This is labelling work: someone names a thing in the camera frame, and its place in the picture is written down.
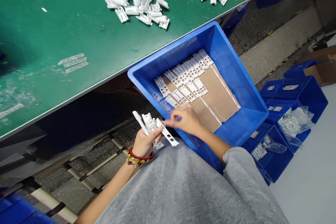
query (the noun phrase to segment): green workbench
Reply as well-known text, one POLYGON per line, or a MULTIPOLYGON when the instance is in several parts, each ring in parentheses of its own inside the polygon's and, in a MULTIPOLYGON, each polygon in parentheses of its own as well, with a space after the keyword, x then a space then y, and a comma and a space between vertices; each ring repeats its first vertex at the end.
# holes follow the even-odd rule
POLYGON ((0 0, 0 141, 246 2, 166 1, 168 30, 122 24, 104 0, 0 0), (58 62, 79 53, 89 65, 66 75, 58 62))

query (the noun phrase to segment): left hand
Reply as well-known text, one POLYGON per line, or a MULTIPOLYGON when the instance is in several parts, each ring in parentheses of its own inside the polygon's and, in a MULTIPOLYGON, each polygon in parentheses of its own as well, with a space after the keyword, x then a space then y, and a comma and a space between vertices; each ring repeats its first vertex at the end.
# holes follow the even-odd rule
POLYGON ((148 158, 153 151, 153 144, 158 143, 162 140, 163 127, 158 127, 149 136, 146 136, 143 129, 140 129, 135 137, 135 142, 133 146, 133 154, 140 158, 148 158))

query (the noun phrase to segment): gray shirt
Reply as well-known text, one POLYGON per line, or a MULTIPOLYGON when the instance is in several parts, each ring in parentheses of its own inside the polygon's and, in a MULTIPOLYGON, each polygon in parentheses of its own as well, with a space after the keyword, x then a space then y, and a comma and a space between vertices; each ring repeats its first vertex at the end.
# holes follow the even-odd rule
POLYGON ((246 150, 226 152, 223 177, 177 141, 163 140, 96 223, 288 223, 246 150))

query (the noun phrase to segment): right hand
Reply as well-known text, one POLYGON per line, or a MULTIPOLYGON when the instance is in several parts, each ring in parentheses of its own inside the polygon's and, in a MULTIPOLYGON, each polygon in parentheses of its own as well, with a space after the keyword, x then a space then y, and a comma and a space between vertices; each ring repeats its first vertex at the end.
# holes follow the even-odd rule
POLYGON ((205 130, 196 112, 189 104, 183 104, 174 109, 170 115, 170 119, 165 120, 163 124, 168 127, 179 128, 195 136, 198 136, 199 132, 205 130))

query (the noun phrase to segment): forearm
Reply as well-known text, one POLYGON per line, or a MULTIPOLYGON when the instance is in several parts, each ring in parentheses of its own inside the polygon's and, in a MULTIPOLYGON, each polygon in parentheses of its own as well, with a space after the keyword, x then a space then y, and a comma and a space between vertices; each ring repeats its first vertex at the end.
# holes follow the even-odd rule
POLYGON ((124 163, 98 197, 84 210, 75 224, 95 223, 118 192, 140 168, 124 163))
POLYGON ((229 144, 224 142, 205 127, 199 130, 197 137, 205 142, 215 153, 215 155, 224 163, 223 155, 231 148, 229 144))

